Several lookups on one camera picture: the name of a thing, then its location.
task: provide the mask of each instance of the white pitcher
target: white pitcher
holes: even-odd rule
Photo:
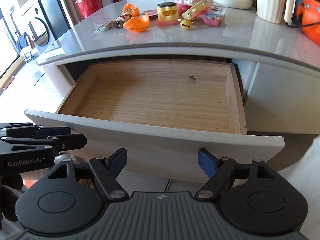
[[[261,19],[279,24],[282,17],[285,0],[257,0],[257,15]],[[287,0],[284,20],[289,23],[292,18],[294,0]]]

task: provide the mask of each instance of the open drawer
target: open drawer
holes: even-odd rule
[[[284,148],[277,136],[246,135],[234,66],[181,60],[91,65],[57,113],[27,110],[36,124],[69,126],[87,137],[75,155],[90,159],[128,150],[125,169],[205,182],[199,149],[239,163],[269,160]]]
[[[91,65],[57,113],[160,127],[246,134],[232,64],[137,60]]]

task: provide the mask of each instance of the glossy table surface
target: glossy table surface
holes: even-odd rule
[[[172,54],[189,54],[192,49],[199,49],[196,55],[206,50],[204,56],[226,57],[226,54],[217,55],[214,52],[214,49],[220,49],[320,68],[320,46],[308,39],[301,30],[289,28],[284,22],[276,25],[258,18],[255,8],[228,8],[225,21],[219,27],[198,23],[191,31],[185,31],[179,25],[158,27],[151,21],[150,27],[143,33],[112,28],[93,34],[101,24],[118,16],[126,2],[137,6],[142,12],[156,9],[157,4],[164,1],[175,0],[128,0],[110,4],[62,35],[53,44],[56,49],[49,47],[51,51],[43,53],[37,62],[42,65],[68,58],[74,59],[71,62],[79,61],[77,57],[80,55],[87,55],[82,59],[91,59],[97,58],[93,54],[99,52],[109,52],[107,56],[112,57],[112,52],[119,50],[128,50],[122,55],[132,55],[130,49],[138,49],[140,55],[144,51],[146,54],[167,54],[168,51]]]

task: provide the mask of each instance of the wood grain surface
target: wood grain surface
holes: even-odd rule
[[[58,113],[246,134],[239,85],[233,74],[232,64],[207,61],[137,60],[91,65]]]

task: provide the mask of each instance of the orange plastic toy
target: orange plastic toy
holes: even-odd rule
[[[303,0],[298,6],[297,18],[300,25],[320,22],[320,3],[316,0]],[[320,24],[301,29],[309,39],[320,45]]]
[[[150,24],[150,18],[147,13],[141,17],[132,17],[126,23],[123,24],[123,28],[132,32],[143,32],[148,28]]]
[[[132,17],[139,16],[139,14],[140,14],[139,9],[130,3],[127,3],[124,5],[124,7],[122,8],[122,13],[125,13],[125,11],[128,9],[132,10]]]

